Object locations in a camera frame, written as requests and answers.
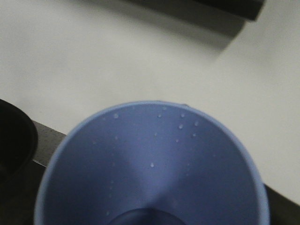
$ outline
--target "blue plastic cup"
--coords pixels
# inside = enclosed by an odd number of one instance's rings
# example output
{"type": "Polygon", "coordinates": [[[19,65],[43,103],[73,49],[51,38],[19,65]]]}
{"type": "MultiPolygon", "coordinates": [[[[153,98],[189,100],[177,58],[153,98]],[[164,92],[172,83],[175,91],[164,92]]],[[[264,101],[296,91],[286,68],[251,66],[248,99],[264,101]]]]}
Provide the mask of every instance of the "blue plastic cup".
{"type": "Polygon", "coordinates": [[[60,144],[36,225],[268,225],[266,193],[238,139],[187,105],[145,101],[89,117],[60,144]]]}

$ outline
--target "white surface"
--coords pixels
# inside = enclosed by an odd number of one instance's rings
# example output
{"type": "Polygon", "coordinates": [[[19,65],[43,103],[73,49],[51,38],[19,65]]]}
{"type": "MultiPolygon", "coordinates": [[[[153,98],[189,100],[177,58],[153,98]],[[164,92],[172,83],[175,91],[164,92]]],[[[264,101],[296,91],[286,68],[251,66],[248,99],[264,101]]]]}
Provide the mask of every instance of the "white surface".
{"type": "Polygon", "coordinates": [[[115,104],[186,103],[229,127],[264,182],[300,204],[300,1],[269,0],[234,39],[120,4],[175,29],[77,1],[0,0],[0,98],[63,133],[115,104]]]}

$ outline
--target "white table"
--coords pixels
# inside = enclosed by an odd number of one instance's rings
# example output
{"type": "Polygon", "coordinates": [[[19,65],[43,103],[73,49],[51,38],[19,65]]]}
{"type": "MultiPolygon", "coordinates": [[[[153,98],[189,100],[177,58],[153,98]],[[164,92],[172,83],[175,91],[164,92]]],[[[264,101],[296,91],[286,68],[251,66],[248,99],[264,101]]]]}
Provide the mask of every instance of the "white table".
{"type": "Polygon", "coordinates": [[[128,101],[186,103],[229,127],[264,182],[300,204],[300,1],[267,1],[235,37],[111,2],[0,0],[0,98],[63,133],[128,101]]]}

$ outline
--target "black container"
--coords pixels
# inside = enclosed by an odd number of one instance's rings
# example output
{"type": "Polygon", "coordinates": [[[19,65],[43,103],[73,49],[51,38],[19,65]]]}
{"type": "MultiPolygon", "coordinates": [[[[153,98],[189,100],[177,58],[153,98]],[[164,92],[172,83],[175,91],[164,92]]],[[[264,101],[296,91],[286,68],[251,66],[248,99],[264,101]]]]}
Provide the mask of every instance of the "black container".
{"type": "Polygon", "coordinates": [[[0,202],[22,187],[23,171],[38,144],[32,120],[14,105],[0,100],[0,202]]]}

